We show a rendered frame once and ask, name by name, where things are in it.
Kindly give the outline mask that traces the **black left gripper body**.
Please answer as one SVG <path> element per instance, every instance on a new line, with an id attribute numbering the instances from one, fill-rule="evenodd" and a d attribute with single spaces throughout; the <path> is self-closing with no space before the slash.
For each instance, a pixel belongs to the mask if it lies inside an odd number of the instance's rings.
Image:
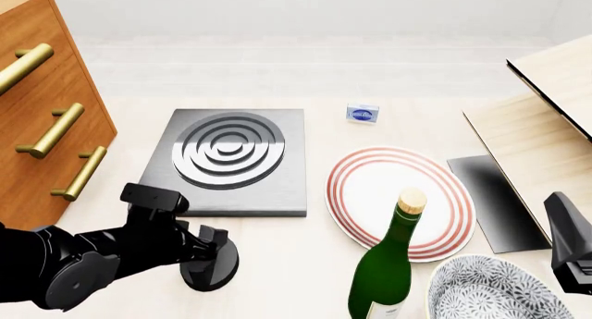
<path id="1" fill-rule="evenodd" d="M 200 239 L 189 231 L 187 221 L 174 222 L 179 235 L 179 245 L 175 249 L 175 264 L 208 260 L 208 241 Z"/>

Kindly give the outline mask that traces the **wooden cabinet with drawers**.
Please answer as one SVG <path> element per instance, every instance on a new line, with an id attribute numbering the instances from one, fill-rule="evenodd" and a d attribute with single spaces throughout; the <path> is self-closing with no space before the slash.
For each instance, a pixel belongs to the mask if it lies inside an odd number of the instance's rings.
<path id="1" fill-rule="evenodd" d="M 50 190 L 74 179 L 85 163 L 79 153 L 109 146 L 117 135 L 54 0 L 29 0 L 0 14 L 0 67 L 16 59 L 17 49 L 39 43 L 55 54 L 0 96 L 0 223 L 12 229 L 55 224 L 69 203 Z M 16 152 L 56 121 L 52 110 L 76 102 L 84 112 L 47 157 Z"/>

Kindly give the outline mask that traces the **white plate with red rings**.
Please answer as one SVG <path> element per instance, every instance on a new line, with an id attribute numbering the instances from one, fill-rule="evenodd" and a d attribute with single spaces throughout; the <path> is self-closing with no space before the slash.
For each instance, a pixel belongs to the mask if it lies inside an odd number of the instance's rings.
<path id="1" fill-rule="evenodd" d="M 386 236 L 405 188 L 427 198 L 409 246 L 411 262 L 443 260 L 467 245 L 476 227 L 474 202 L 448 168 L 424 154 L 396 146 L 351 152 L 330 169 L 324 195 L 338 227 L 371 249 Z"/>

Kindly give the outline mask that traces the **green wine bottle with cork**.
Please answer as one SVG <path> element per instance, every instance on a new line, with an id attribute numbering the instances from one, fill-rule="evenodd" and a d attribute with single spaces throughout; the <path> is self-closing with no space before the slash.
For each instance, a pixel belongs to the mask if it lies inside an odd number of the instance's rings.
<path id="1" fill-rule="evenodd" d="M 351 319 L 396 319 L 410 293 L 409 244 L 427 203 L 417 188 L 401 191 L 385 237 L 358 263 L 348 298 Z"/>

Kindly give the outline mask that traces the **blue patterned bowl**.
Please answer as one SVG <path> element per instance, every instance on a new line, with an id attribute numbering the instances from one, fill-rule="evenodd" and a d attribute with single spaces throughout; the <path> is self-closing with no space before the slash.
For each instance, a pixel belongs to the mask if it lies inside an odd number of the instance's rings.
<path id="1" fill-rule="evenodd" d="M 425 309 L 427 319 L 575 319 L 536 276 L 483 254 L 440 263 L 430 277 Z"/>

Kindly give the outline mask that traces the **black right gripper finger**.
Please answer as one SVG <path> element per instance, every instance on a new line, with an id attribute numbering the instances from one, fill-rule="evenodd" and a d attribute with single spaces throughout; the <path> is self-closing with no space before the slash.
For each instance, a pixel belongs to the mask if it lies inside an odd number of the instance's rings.
<path id="1" fill-rule="evenodd" d="M 592 260 L 592 224 L 568 196 L 555 191 L 544 201 L 544 206 L 551 232 L 551 267 Z"/>

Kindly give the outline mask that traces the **pale wood shelf unit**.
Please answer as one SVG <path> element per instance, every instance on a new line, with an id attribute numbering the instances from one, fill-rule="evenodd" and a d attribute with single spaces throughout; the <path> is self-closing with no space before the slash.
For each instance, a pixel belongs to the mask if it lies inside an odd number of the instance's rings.
<path id="1" fill-rule="evenodd" d="M 530 91 L 464 110 L 466 121 L 547 237 L 555 191 L 592 222 L 592 35 L 507 67 Z"/>

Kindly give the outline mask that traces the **flat black stove plate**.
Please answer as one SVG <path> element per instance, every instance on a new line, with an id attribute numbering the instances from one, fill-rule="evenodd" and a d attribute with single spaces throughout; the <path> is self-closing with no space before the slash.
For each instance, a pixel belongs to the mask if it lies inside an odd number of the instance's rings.
<path id="1" fill-rule="evenodd" d="M 140 182 L 176 190 L 195 217 L 304 217 L 301 109 L 178 109 Z"/>

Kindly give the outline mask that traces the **flat black panel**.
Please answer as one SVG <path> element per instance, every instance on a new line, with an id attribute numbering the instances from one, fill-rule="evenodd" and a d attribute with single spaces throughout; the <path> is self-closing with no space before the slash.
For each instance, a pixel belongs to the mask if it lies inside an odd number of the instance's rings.
<path id="1" fill-rule="evenodd" d="M 447 163 L 471 195 L 478 224 L 494 253 L 551 248 L 492 157 L 462 157 Z"/>

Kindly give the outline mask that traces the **small blue printed box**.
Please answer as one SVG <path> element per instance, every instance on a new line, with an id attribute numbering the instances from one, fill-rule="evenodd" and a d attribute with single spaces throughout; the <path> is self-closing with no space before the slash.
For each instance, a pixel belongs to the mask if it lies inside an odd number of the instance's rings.
<path id="1" fill-rule="evenodd" d="M 370 104 L 347 104 L 346 119 L 367 124 L 375 124 L 378 119 L 379 107 Z"/>

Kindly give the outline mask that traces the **round black stove knob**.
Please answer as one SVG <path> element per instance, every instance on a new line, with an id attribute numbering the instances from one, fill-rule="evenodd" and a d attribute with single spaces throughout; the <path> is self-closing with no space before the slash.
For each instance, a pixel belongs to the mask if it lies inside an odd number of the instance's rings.
<path id="1" fill-rule="evenodd" d="M 227 285 L 236 275 L 239 264 L 237 247 L 232 240 L 228 240 L 216 253 L 214 260 L 181 263 L 179 271 L 189 288 L 209 292 Z"/>

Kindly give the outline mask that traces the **wooden cabinet drawer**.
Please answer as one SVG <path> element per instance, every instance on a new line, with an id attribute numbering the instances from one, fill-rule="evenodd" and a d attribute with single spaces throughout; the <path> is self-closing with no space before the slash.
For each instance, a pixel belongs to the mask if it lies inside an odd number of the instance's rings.
<path id="1" fill-rule="evenodd" d="M 24 230 L 55 224 L 116 134 L 100 107 L 79 103 L 0 116 L 0 222 Z"/>
<path id="2" fill-rule="evenodd" d="M 114 131 L 99 102 L 73 55 L 28 93 L 0 101 L 0 166 L 79 162 L 80 152 L 108 146 Z M 74 103 L 82 104 L 84 113 L 44 159 L 15 152 L 15 146 L 34 144 L 54 124 L 53 109 L 68 109 Z"/>
<path id="3" fill-rule="evenodd" d="M 2 94 L 0 101 L 28 93 L 72 55 L 67 36 L 48 0 L 28 2 L 0 16 L 0 70 L 17 60 L 17 49 L 33 49 L 39 43 L 52 46 L 53 56 Z"/>

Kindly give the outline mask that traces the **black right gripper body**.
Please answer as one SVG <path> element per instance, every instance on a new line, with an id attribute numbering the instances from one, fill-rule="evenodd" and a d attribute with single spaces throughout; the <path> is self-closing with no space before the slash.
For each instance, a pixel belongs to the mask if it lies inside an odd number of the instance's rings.
<path id="1" fill-rule="evenodd" d="M 564 293 L 592 294 L 592 257 L 573 262 L 553 257 L 551 268 Z"/>

